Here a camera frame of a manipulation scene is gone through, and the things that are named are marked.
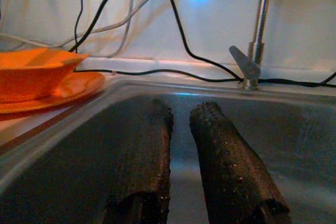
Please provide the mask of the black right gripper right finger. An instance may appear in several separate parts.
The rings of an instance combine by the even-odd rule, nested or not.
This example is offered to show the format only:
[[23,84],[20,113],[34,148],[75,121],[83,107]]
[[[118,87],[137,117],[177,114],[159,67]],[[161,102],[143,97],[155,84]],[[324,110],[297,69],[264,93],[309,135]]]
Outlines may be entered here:
[[215,102],[190,113],[210,223],[291,223],[266,165]]

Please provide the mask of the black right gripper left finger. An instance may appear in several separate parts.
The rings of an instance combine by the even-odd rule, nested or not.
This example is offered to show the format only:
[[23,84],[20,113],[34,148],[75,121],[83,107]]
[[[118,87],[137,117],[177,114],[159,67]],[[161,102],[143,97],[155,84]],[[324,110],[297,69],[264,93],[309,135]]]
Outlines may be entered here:
[[170,142],[174,118],[149,100],[133,118],[113,168],[103,223],[166,223],[170,203]]

